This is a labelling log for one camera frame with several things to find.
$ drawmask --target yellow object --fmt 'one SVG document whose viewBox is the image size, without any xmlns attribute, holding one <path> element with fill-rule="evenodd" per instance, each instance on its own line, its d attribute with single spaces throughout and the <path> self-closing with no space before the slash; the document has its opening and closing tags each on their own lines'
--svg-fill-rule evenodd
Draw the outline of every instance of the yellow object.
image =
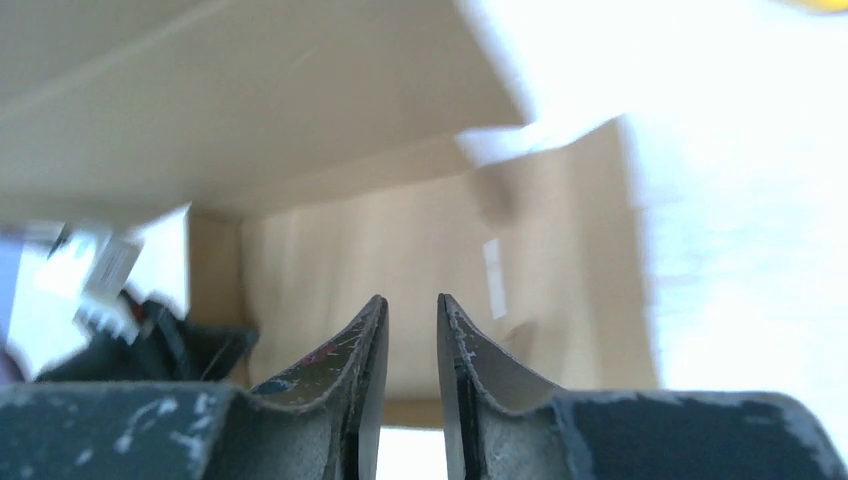
<svg viewBox="0 0 848 480">
<path fill-rule="evenodd" d="M 794 0 L 801 6 L 820 13 L 836 13 L 848 10 L 848 0 Z"/>
</svg>

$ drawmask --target white tape strip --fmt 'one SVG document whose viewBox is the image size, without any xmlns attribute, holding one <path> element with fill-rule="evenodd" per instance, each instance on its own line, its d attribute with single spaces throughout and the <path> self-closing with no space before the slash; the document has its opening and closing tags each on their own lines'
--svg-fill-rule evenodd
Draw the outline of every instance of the white tape strip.
<svg viewBox="0 0 848 480">
<path fill-rule="evenodd" d="M 506 289 L 501 269 L 501 248 L 498 240 L 483 244 L 483 260 L 486 262 L 486 280 L 489 283 L 489 306 L 495 320 L 506 316 Z"/>
</svg>

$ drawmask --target open cardboard box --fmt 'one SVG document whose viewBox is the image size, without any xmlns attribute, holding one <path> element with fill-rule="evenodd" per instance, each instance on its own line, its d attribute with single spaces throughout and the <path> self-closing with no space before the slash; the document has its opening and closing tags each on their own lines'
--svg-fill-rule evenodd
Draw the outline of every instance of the open cardboard box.
<svg viewBox="0 0 848 480">
<path fill-rule="evenodd" d="M 137 226 L 192 202 L 143 229 L 134 274 L 193 321 L 260 329 L 236 381 L 379 293 L 385 421 L 437 426 L 448 292 L 563 385 L 656 386 L 616 123 L 476 168 L 456 135 L 525 119 L 452 3 L 46 6 L 0 17 L 20 34 L 0 42 L 0 220 Z"/>
</svg>

